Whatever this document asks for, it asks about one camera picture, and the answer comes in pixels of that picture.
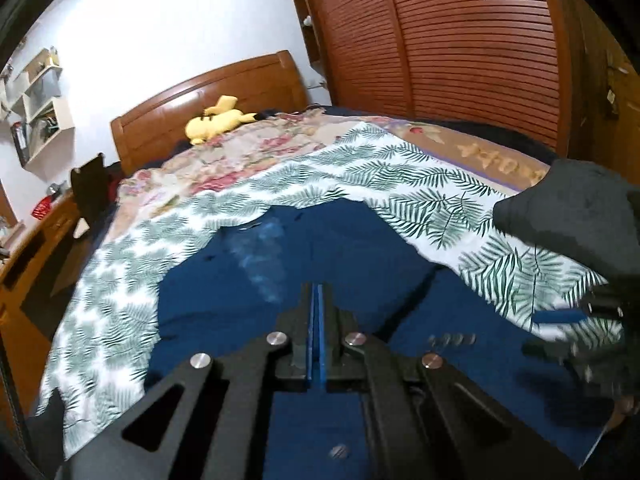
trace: stuffed animal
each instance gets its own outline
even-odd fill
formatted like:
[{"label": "stuffed animal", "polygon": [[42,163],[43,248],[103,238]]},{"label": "stuffed animal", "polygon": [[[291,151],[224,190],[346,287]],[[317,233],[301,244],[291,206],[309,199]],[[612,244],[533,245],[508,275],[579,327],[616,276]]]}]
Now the stuffed animal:
[{"label": "stuffed animal", "polygon": [[191,143],[202,144],[216,135],[229,132],[243,123],[255,122],[255,114],[243,114],[234,107],[238,98],[223,95],[215,106],[206,108],[202,117],[196,117],[187,123],[184,129]]}]

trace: green leaf pattern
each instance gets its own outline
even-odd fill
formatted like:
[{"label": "green leaf pattern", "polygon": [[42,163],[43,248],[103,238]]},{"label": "green leaf pattern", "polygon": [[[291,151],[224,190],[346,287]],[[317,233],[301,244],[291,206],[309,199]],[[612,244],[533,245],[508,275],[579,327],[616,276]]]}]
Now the green leaf pattern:
[{"label": "green leaf pattern", "polygon": [[59,388],[70,456],[130,408],[143,395],[158,341],[162,277],[221,227],[252,221],[271,205],[365,202],[421,255],[455,270],[518,326],[591,344],[617,337],[620,328],[610,322],[553,327],[548,333],[532,326],[535,310],[574,304],[602,279],[563,256],[499,233],[491,211],[504,197],[473,174],[367,123],[323,150],[222,192],[192,196],[95,252],[53,339],[39,410]]}]

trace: wooden headboard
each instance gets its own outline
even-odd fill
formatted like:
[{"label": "wooden headboard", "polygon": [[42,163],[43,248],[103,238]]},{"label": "wooden headboard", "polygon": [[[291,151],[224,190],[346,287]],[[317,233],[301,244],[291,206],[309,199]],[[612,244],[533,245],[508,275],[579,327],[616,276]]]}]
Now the wooden headboard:
[{"label": "wooden headboard", "polygon": [[186,139],[187,122],[221,95],[238,97],[245,113],[276,108],[303,110],[306,91],[287,50],[217,68],[159,93],[111,121],[122,170],[130,175],[152,160],[167,158]]}]

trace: wooden nightstand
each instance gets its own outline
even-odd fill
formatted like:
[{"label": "wooden nightstand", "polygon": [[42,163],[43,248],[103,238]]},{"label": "wooden nightstand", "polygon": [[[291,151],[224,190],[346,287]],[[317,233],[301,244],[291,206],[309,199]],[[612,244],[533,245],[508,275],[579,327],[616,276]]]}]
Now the wooden nightstand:
[{"label": "wooden nightstand", "polygon": [[[0,266],[0,332],[24,413],[28,413],[40,387],[50,342],[25,316],[21,306],[42,267],[62,239],[79,220],[68,191],[22,240]],[[0,412],[5,403],[0,400]]]}]

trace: blue garment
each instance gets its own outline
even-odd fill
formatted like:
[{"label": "blue garment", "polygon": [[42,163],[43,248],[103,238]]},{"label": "blue garment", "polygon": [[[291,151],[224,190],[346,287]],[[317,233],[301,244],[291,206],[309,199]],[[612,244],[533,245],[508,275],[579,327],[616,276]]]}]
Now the blue garment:
[{"label": "blue garment", "polygon": [[[431,334],[477,334],[474,346],[447,348],[444,356],[576,463],[610,414],[610,402],[585,399],[558,365],[522,356],[530,335],[455,273],[422,258],[364,203],[348,200],[273,207],[222,229],[170,270],[160,283],[161,341],[146,384],[197,352],[221,356],[269,332],[278,313],[297,306],[305,282],[330,283],[334,303],[352,311],[366,333],[389,332],[402,312],[390,333],[400,353],[423,354]],[[275,394],[263,478],[368,478],[361,413],[355,394]],[[338,444],[350,448],[348,459],[328,457]]]}]

